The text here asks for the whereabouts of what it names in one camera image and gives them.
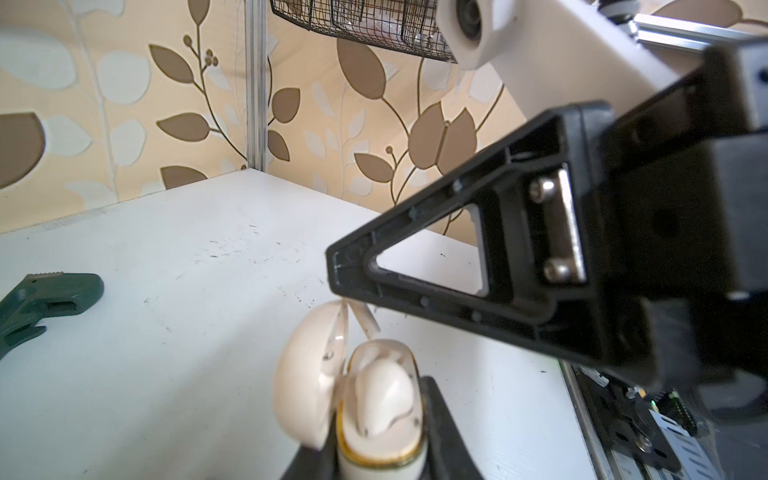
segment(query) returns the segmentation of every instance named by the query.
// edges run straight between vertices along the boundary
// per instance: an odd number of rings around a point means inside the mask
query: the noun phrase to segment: leaf pattern
[[[286,145],[283,135],[274,130],[268,131],[266,133],[266,147],[270,149],[270,152],[275,158],[283,161],[290,161],[290,152],[288,151],[288,145]]]
[[[380,184],[391,181],[395,175],[392,166],[376,155],[355,154],[355,162],[363,175]]]
[[[354,177],[352,183],[349,184],[348,190],[355,195],[365,197],[371,194],[373,183],[365,177]]]
[[[194,182],[199,182],[200,180],[206,180],[208,178],[203,172],[182,165],[162,167],[160,169],[160,176],[163,177],[163,183],[165,184],[166,189],[193,184]]]
[[[221,69],[221,66],[206,68],[205,76],[218,88],[221,88],[224,91],[232,91],[230,81],[227,80],[227,76],[224,74],[224,70]]]
[[[472,75],[472,83],[469,84],[469,97],[482,104],[487,104],[494,99],[496,92],[501,87],[502,80],[493,65],[487,63],[478,68]]]
[[[323,143],[323,139],[313,131],[304,131],[304,143],[306,147],[310,149],[312,153],[326,159],[326,145]]]
[[[408,139],[408,150],[414,166],[426,170],[437,164],[445,135],[445,118],[440,102],[432,104],[416,119]]]
[[[465,108],[445,130],[437,168],[445,175],[463,164],[475,154],[478,138],[475,133],[475,119]]]
[[[333,134],[330,128],[326,128],[326,144],[333,151],[339,151],[339,142],[336,140],[336,135]]]
[[[123,15],[125,9],[124,0],[70,0],[72,11],[76,15],[85,15],[86,13],[101,10],[108,14],[119,17]]]
[[[32,112],[0,115],[0,188],[13,185],[35,168],[45,151],[45,133]]]
[[[149,61],[129,51],[109,51],[96,64],[96,76],[101,93],[109,101],[130,105],[149,88]]]
[[[149,45],[149,52],[152,55],[154,64],[157,65],[160,71],[165,73],[166,77],[183,84],[194,82],[192,68],[190,68],[190,65],[181,55],[170,48],[152,44]]]
[[[57,38],[12,25],[0,25],[0,68],[30,85],[50,90],[69,87],[78,79],[71,53]]]
[[[429,172],[427,170],[417,170],[411,175],[411,179],[408,180],[408,185],[411,187],[421,188],[429,183]]]
[[[182,141],[202,141],[210,132],[203,115],[192,112],[160,120],[157,126],[171,137]]]
[[[355,115],[355,117],[350,121],[349,125],[346,126],[346,137],[347,140],[352,139],[360,135],[362,132],[362,128],[366,125],[366,111],[361,110],[360,113]]]
[[[434,91],[448,90],[448,79],[451,76],[451,64],[444,61],[426,58],[422,69],[422,81]]]
[[[64,188],[80,195],[86,210],[114,205],[119,201],[118,194],[114,190],[93,180],[67,182]]]
[[[328,94],[326,93],[325,88],[314,81],[310,85],[310,90],[312,91],[312,99],[315,101],[315,104],[320,111],[329,117],[335,117],[336,112],[333,111],[333,107],[331,107],[331,102],[328,100]]]
[[[208,15],[210,0],[187,0],[187,6],[190,9],[192,20],[199,26]]]
[[[384,96],[386,73],[379,57],[368,45],[337,38],[336,53],[344,77],[354,91],[370,100]]]
[[[141,156],[147,132],[141,122],[133,118],[113,128],[109,133],[109,141],[112,143],[115,164],[129,167]]]
[[[83,127],[66,115],[54,115],[43,122],[45,152],[62,157],[74,157],[86,151],[93,139]]]
[[[287,124],[299,111],[301,90],[298,88],[283,88],[272,96],[272,114],[281,124]]]
[[[731,0],[675,0],[654,15],[727,28],[741,22],[741,7]]]

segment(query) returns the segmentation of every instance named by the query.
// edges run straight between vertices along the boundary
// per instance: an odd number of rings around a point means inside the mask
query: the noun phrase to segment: earbud charging case
[[[283,431],[302,445],[320,450],[336,411],[339,468],[345,480],[416,480],[424,467],[427,441],[419,371],[403,343],[374,339],[353,352],[344,372],[349,331],[347,300],[312,308],[291,335],[278,362],[273,407]],[[360,306],[356,317],[370,335],[375,320]],[[382,434],[366,437],[356,421],[355,379],[372,361],[388,358],[409,375],[413,407]]]

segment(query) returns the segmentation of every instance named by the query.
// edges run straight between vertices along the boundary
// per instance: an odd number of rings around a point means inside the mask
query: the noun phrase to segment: wallpaper
[[[654,13],[768,33],[764,0],[643,0]],[[301,0],[289,8],[303,12]],[[388,22],[368,25],[388,35]],[[270,13],[267,171],[383,212],[525,122],[490,65],[458,65],[319,35]],[[691,55],[658,52],[685,74]],[[463,211],[431,227],[467,243]]]
[[[244,9],[0,2],[0,232],[244,168]]]

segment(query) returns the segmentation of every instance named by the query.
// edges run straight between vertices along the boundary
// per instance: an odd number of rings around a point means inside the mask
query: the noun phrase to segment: white table surface
[[[276,360],[334,298],[328,245],[375,212],[243,170],[0,235],[0,292],[97,273],[104,296],[0,361],[0,478],[279,478],[296,443],[271,409]],[[480,285],[477,249],[421,232],[382,263]],[[593,479],[558,363],[378,309],[434,376],[486,479]],[[351,347],[363,340],[350,324]]]

